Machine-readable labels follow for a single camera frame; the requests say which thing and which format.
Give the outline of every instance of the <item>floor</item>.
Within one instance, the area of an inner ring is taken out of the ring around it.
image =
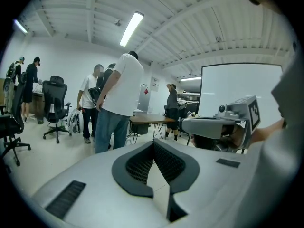
[[[82,134],[59,133],[60,143],[56,143],[56,134],[49,134],[44,140],[43,133],[48,131],[48,122],[38,125],[37,122],[26,122],[23,133],[20,135],[23,143],[30,143],[31,150],[27,147],[16,148],[20,166],[16,166],[13,151],[10,151],[4,158],[4,161],[11,169],[10,176],[19,185],[19,187],[29,196],[32,196],[47,181],[77,163],[78,161],[93,155],[94,144],[85,144]],[[137,143],[151,141],[153,137],[153,125],[148,133],[141,135]],[[167,138],[174,141],[174,135],[170,133]],[[188,137],[182,133],[178,138],[178,143],[187,144]],[[159,211],[166,216],[169,185],[161,175],[156,164],[150,169],[147,185],[154,190],[153,201]]]

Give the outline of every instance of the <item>fluorescent light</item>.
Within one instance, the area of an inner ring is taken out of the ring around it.
[[[18,20],[14,19],[14,23],[21,29],[23,33],[27,33],[28,31],[19,23]]]
[[[183,79],[181,79],[181,81],[189,81],[189,80],[197,80],[197,79],[201,79],[201,77],[183,78]]]
[[[119,45],[121,45],[123,47],[125,47],[127,45],[131,35],[135,31],[135,29],[138,26],[138,24],[140,23],[140,21],[143,19],[143,17],[144,17],[144,15],[139,12],[135,12],[133,14],[133,17],[130,20],[127,28],[124,31],[122,40],[120,41]]]

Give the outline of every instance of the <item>white plastic panel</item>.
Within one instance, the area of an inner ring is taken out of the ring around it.
[[[261,114],[259,127],[280,120],[278,104],[271,90],[279,82],[280,66],[265,64],[223,64],[202,67],[202,86],[198,114],[214,116],[220,105],[248,95],[256,95]]]

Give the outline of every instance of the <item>black grille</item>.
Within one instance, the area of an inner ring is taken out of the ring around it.
[[[153,165],[153,149],[148,148],[131,157],[126,163],[128,173],[136,180],[147,184],[148,174]]]
[[[185,169],[185,161],[154,142],[154,159],[164,179],[170,183]]]
[[[47,207],[46,211],[59,219],[70,210],[76,199],[79,197],[86,184],[79,181],[72,181]]]

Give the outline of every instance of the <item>white t-shirt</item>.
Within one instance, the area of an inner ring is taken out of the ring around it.
[[[90,74],[87,77],[85,77],[85,79],[80,87],[80,90],[83,91],[82,108],[86,108],[86,109],[95,108],[92,97],[89,93],[89,89],[96,87],[96,84],[97,84],[97,77],[94,77],[93,74]]]
[[[124,116],[133,116],[137,108],[143,67],[129,54],[122,54],[113,71],[121,74],[117,83],[106,95],[103,109]]]

